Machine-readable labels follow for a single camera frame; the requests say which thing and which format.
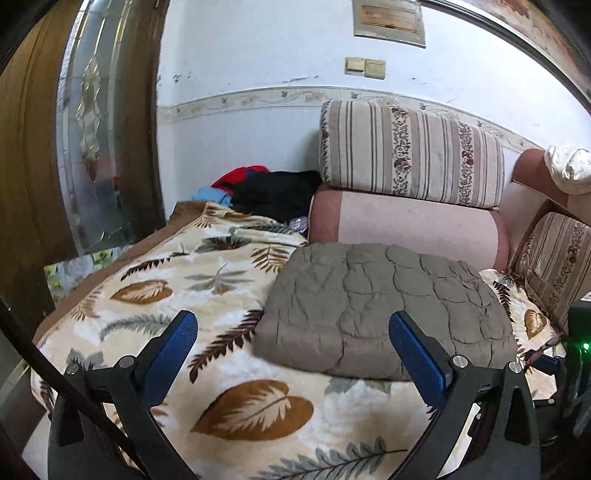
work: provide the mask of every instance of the metal screw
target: metal screw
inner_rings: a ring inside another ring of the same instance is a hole
[[[468,359],[465,356],[456,355],[452,361],[456,367],[466,368],[468,366]]]
[[[135,358],[131,355],[126,355],[121,360],[119,360],[119,366],[121,368],[129,368],[131,365],[135,363]]]
[[[517,362],[510,362],[509,363],[509,370],[511,370],[513,373],[518,374],[521,373],[521,365],[518,364]]]
[[[79,368],[80,367],[78,366],[78,364],[68,365],[68,368],[66,368],[66,373],[68,375],[74,375],[78,371]]]

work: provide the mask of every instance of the blue clothing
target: blue clothing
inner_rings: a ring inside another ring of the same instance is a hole
[[[212,187],[203,187],[199,189],[199,191],[192,195],[191,198],[198,202],[216,202],[220,205],[224,205],[224,207],[229,207],[230,202],[232,201],[232,197],[226,192]]]

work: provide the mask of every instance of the light switch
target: light switch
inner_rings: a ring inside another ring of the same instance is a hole
[[[346,73],[363,73],[365,71],[365,59],[359,57],[347,57],[345,61]]]
[[[365,59],[365,76],[371,79],[386,78],[386,61]]]

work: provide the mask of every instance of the black cable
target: black cable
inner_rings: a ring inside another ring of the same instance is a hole
[[[92,423],[101,428],[117,443],[121,449],[127,453],[136,465],[142,465],[135,452],[135,447],[131,440],[117,426],[98,409],[90,400],[78,392],[71,383],[58,372],[51,362],[37,349],[37,347],[27,339],[22,330],[18,327],[18,321],[0,298],[0,330],[15,350],[21,355],[25,362],[50,386],[71,402],[82,414],[84,414]]]

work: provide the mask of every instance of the white cloth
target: white cloth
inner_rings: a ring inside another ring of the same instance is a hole
[[[584,148],[550,147],[544,162],[556,186],[569,195],[591,192],[591,153]]]

